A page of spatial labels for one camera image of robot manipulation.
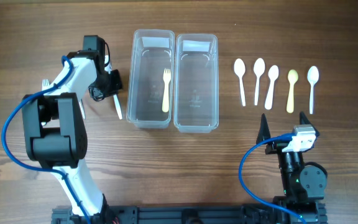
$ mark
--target spoon handle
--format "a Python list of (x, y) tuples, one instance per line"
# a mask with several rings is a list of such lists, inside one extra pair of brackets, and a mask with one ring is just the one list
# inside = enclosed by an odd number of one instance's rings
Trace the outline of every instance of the spoon handle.
[(314, 105), (314, 85), (310, 88), (310, 101), (309, 101), (309, 112), (313, 114), (313, 105)]
[(293, 84), (290, 85), (290, 92), (288, 93), (288, 101), (287, 101), (287, 112), (292, 113), (293, 112)]
[(258, 105), (258, 97), (259, 97), (259, 77), (256, 79), (256, 86), (255, 86), (255, 99), (254, 105)]
[(240, 94), (242, 106), (246, 106), (246, 94), (244, 93), (244, 84), (242, 84), (242, 78), (240, 78)]
[(274, 81), (270, 81), (270, 86), (268, 88), (266, 101), (265, 101), (266, 110), (272, 109), (272, 106), (273, 106), (273, 92), (274, 92)]

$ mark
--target wooden table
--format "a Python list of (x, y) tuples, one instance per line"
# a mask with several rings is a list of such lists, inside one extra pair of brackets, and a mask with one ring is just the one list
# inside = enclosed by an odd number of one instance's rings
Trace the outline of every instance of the wooden table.
[[(132, 37), (137, 29), (212, 33), (219, 40), (219, 127), (210, 134), (138, 129), (119, 120), (112, 98), (84, 96), (88, 132), (86, 160), (110, 205), (239, 205), (253, 202), (237, 179), (242, 155), (255, 144), (260, 115), (273, 136), (291, 131), (298, 113), (308, 111), (307, 70), (318, 66), (315, 114), (321, 132), (304, 155), (329, 172), (326, 198), (329, 223), (358, 224), (358, 2), (342, 1), (147, 1), (65, 4), (0, 4), (0, 133), (12, 109), (43, 78), (60, 72), (60, 57), (80, 50), (83, 36), (98, 34), (109, 43), (114, 68), (125, 90), (126, 111)], [(260, 82), (259, 105), (252, 105), (255, 60), (278, 65), (273, 108), (264, 109), (268, 76)], [(235, 59), (245, 61), (247, 106), (239, 97)], [(298, 71), (295, 112), (285, 111), (290, 69)], [(24, 150), (21, 114), (9, 127), (8, 144), (20, 160)], [(244, 167), (255, 194), (283, 195), (276, 156), (256, 150)], [(0, 140), (0, 223), (50, 223), (51, 209), (69, 205), (50, 174), (17, 166)]]

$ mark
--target blue tube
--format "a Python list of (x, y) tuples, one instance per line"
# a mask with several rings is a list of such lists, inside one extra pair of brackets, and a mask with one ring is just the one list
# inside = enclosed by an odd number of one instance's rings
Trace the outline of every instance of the blue tube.
[(248, 187), (246, 186), (246, 184), (244, 183), (243, 179), (242, 179), (242, 167), (244, 166), (244, 162), (246, 161), (246, 158), (249, 156), (249, 154), (257, 149), (259, 146), (263, 145), (263, 144), (267, 144), (267, 143), (270, 143), (270, 142), (274, 142), (274, 141), (278, 141), (278, 140), (283, 140), (283, 141), (287, 141), (287, 140), (292, 140), (292, 136), (294, 136), (294, 134), (290, 133), (290, 134), (283, 134), (281, 136), (278, 136), (278, 137), (275, 137), (275, 138), (270, 138), (270, 139), (267, 139), (267, 140), (264, 140), (258, 144), (256, 144), (254, 147), (250, 148), (247, 153), (244, 155), (244, 157), (241, 159), (241, 162), (240, 162), (240, 166), (239, 166), (239, 180), (240, 180), (240, 183), (242, 185), (242, 188), (244, 190), (246, 190), (246, 192), (253, 198), (255, 199), (256, 201), (258, 201), (259, 203), (262, 203), (266, 206), (269, 206), (269, 207), (272, 207), (272, 208), (275, 208), (275, 209), (278, 209), (278, 210), (281, 210), (283, 212), (286, 212), (290, 215), (293, 215), (294, 217), (297, 217), (299, 220), (301, 220), (303, 222), (303, 224), (307, 224), (306, 220), (304, 218), (302, 218), (300, 215), (296, 214), (295, 212), (287, 209), (287, 208), (283, 208), (281, 206), (278, 206), (278, 205), (275, 205), (273, 203), (270, 203), (270, 202), (266, 202), (265, 200), (262, 200), (261, 198), (259, 198), (258, 196), (254, 195), (254, 193), (252, 193)]
[(73, 72), (74, 66), (73, 63), (66, 57), (66, 56), (62, 56), (62, 64), (64, 66), (64, 63), (68, 62), (68, 64), (70, 65), (70, 69), (67, 73), (67, 75), (60, 81), (58, 82), (56, 85), (54, 85), (53, 87), (47, 89), (47, 90), (43, 90), (40, 91), (38, 93), (34, 93), (33, 95), (30, 95), (29, 97), (27, 97), (26, 99), (24, 99), (13, 111), (12, 113), (8, 116), (7, 120), (5, 121), (4, 127), (2, 128), (2, 133), (1, 133), (1, 142), (2, 142), (2, 146), (5, 150), (5, 153), (7, 154), (7, 156), (14, 161), (16, 164), (20, 165), (21, 167), (24, 167), (26, 169), (30, 169), (30, 170), (34, 170), (34, 171), (39, 171), (39, 172), (53, 172), (56, 174), (60, 174), (62, 176), (62, 179), (65, 181), (66, 185), (67, 185), (67, 189), (70, 191), (71, 195), (73, 196), (75, 202), (77, 203), (77, 206), (79, 206), (79, 208), (81, 209), (81, 211), (84, 214), (84, 217), (86, 219), (86, 222), (88, 224), (91, 224), (91, 220), (88, 216), (88, 214), (86, 213), (81, 201), (78, 199), (78, 197), (75, 195), (74, 190), (72, 189), (68, 179), (67, 179), (67, 175), (60, 171), (60, 170), (55, 170), (55, 169), (44, 169), (44, 168), (40, 168), (40, 167), (33, 167), (33, 166), (29, 166), (23, 162), (21, 162), (20, 160), (16, 159), (16, 157), (13, 156), (13, 154), (10, 152), (9, 148), (7, 147), (7, 143), (6, 143), (6, 132), (7, 132), (7, 127), (9, 126), (9, 123), (12, 121), (13, 117), (15, 117), (15, 115), (17, 114), (17, 112), (20, 111), (20, 109), (23, 108), (23, 106), (32, 101), (37, 99), (38, 97), (44, 95), (45, 93), (54, 91), (58, 88), (60, 88), (68, 79), (68, 77), (70, 77), (71, 73)]

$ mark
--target plastic spoon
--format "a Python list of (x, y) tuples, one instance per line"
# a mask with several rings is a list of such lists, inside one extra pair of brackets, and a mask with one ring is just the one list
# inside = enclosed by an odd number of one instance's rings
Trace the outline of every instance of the plastic spoon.
[(314, 85), (318, 81), (319, 73), (316, 66), (312, 66), (308, 71), (308, 81), (310, 83), (310, 101), (309, 101), (309, 112), (313, 114), (314, 104)]
[(277, 67), (277, 65), (273, 65), (270, 68), (270, 70), (268, 71), (268, 77), (270, 79), (270, 86), (268, 88), (266, 101), (265, 101), (266, 110), (272, 109), (272, 105), (273, 105), (274, 81), (278, 78), (278, 67)]
[(298, 81), (298, 73), (294, 69), (288, 72), (288, 81), (290, 82), (290, 92), (288, 93), (287, 112), (292, 113), (294, 108), (293, 86)]
[(241, 59), (238, 58), (234, 62), (234, 73), (240, 79), (240, 94), (241, 94), (242, 106), (246, 106), (246, 95), (244, 94), (244, 84), (242, 83), (242, 77), (244, 76), (245, 72), (246, 72), (246, 65)]
[(265, 62), (263, 59), (258, 58), (254, 65), (254, 73), (256, 75), (255, 99), (254, 99), (255, 106), (258, 105), (259, 78), (264, 74), (264, 72), (265, 72)]

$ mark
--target blue cable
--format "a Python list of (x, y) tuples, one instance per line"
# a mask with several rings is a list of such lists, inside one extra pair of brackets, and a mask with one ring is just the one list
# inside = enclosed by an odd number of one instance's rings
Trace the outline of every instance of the blue cable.
[(259, 203), (262, 203), (266, 206), (269, 206), (269, 207), (272, 207), (272, 208), (275, 208), (275, 209), (278, 209), (278, 210), (281, 210), (283, 212), (286, 212), (290, 215), (293, 215), (294, 217), (297, 217), (299, 220), (301, 220), (303, 222), (303, 224), (307, 224), (306, 220), (301, 217), (300, 215), (296, 214), (295, 212), (287, 209), (287, 208), (283, 208), (281, 206), (278, 206), (278, 205), (275, 205), (273, 203), (270, 203), (270, 202), (266, 202), (265, 200), (262, 200), (261, 198), (259, 198), (258, 196), (254, 195), (254, 193), (252, 193), (246, 186), (246, 184), (244, 183), (243, 179), (242, 179), (242, 167), (244, 165), (244, 162), (246, 161), (246, 158), (249, 156), (249, 154), (257, 149), (259, 146), (263, 145), (263, 144), (267, 144), (267, 143), (270, 143), (270, 142), (274, 142), (274, 141), (278, 141), (278, 140), (282, 140), (282, 141), (288, 141), (288, 140), (292, 140), (292, 136), (294, 136), (294, 134), (290, 133), (290, 134), (283, 134), (281, 136), (277, 136), (277, 137), (274, 137), (274, 138), (270, 138), (270, 139), (267, 139), (267, 140), (264, 140), (258, 144), (256, 144), (254, 147), (250, 148), (247, 153), (244, 155), (244, 157), (241, 159), (241, 163), (240, 163), (240, 167), (239, 167), (239, 180), (240, 180), (240, 183), (242, 185), (242, 188), (244, 188), (244, 190), (246, 190), (246, 192), (253, 198), (255, 199), (256, 201), (258, 201)]
[(68, 62), (70, 69), (67, 73), (67, 75), (57, 84), (55, 84), (53, 87), (47, 89), (47, 90), (43, 90), (40, 91), (38, 93), (34, 93), (33, 95), (30, 95), (29, 97), (27, 97), (26, 99), (24, 99), (13, 111), (12, 113), (8, 116), (4, 127), (2, 128), (2, 133), (1, 133), (1, 142), (2, 142), (2, 146), (5, 150), (5, 153), (7, 154), (7, 156), (14, 161), (16, 164), (20, 165), (21, 167), (24, 167), (26, 169), (30, 169), (30, 170), (34, 170), (34, 171), (39, 171), (39, 172), (53, 172), (56, 174), (60, 174), (62, 176), (62, 179), (65, 181), (66, 185), (67, 185), (67, 189), (70, 191), (71, 195), (73, 196), (75, 202), (77, 203), (77, 206), (79, 206), (79, 208), (81, 209), (82, 213), (84, 214), (84, 217), (86, 219), (86, 222), (88, 224), (91, 224), (91, 220), (88, 216), (88, 214), (86, 214), (86, 211), (82, 205), (82, 202), (78, 199), (78, 197), (75, 195), (74, 190), (72, 189), (68, 179), (67, 179), (67, 174), (65, 174), (64, 172), (60, 171), (60, 170), (55, 170), (55, 169), (44, 169), (44, 168), (40, 168), (40, 167), (34, 167), (34, 166), (29, 166), (23, 162), (21, 162), (20, 160), (16, 159), (16, 157), (13, 156), (13, 154), (10, 152), (9, 148), (7, 147), (7, 143), (6, 143), (6, 132), (7, 132), (7, 127), (9, 126), (9, 123), (12, 121), (13, 117), (15, 117), (15, 115), (17, 114), (17, 112), (20, 111), (20, 109), (22, 109), (22, 107), (34, 100), (37, 99), (38, 97), (44, 95), (45, 93), (54, 91), (58, 88), (60, 88), (68, 79), (68, 77), (70, 77), (71, 73), (73, 72), (74, 66), (73, 63), (66, 57), (66, 56), (62, 56), (62, 64), (63, 66), (65, 65), (64, 63)]

